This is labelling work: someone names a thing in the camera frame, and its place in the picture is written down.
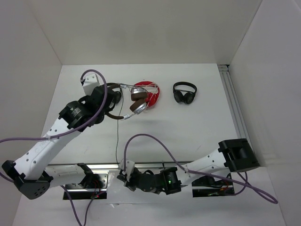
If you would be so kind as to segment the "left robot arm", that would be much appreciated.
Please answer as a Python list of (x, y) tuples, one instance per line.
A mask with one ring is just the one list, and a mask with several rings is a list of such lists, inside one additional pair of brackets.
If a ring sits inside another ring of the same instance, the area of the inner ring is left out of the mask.
[(17, 189), (28, 199), (41, 197), (49, 188), (67, 184), (78, 184), (83, 188), (92, 186), (99, 177), (84, 163), (69, 166), (49, 166), (59, 152), (85, 128), (71, 134), (65, 132), (75, 129), (89, 119), (91, 127), (104, 120), (105, 113), (111, 111), (121, 98), (116, 83), (108, 84), (108, 95), (104, 95), (104, 85), (97, 86), (91, 95), (69, 102), (59, 113), (53, 126), (26, 154), (15, 161), (7, 160), (2, 168), (13, 180)]

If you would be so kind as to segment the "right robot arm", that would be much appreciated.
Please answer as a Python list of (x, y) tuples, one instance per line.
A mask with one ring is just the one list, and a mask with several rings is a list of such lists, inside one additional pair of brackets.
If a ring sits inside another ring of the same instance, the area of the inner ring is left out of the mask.
[(220, 180), (227, 180), (221, 171), (240, 173), (260, 166), (247, 139), (229, 139), (219, 142), (219, 147), (196, 161), (177, 164), (161, 170), (158, 174), (140, 172), (135, 163), (124, 158), (120, 163), (118, 180), (131, 191), (140, 189), (147, 193), (174, 194), (193, 181), (205, 176), (206, 181), (215, 185)]

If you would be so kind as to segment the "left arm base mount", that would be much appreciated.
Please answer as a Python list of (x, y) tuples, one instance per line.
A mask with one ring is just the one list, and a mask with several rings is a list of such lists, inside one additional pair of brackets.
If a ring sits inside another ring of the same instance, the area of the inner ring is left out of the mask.
[(96, 200), (107, 199), (108, 170), (94, 170), (94, 179), (89, 185), (67, 184), (65, 188), (73, 200)]

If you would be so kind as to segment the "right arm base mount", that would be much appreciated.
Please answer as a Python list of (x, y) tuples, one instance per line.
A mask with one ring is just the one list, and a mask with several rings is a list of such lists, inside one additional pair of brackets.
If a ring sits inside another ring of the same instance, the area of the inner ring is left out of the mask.
[(192, 182), (193, 198), (227, 196), (234, 193), (233, 183), (227, 180), (204, 176)]

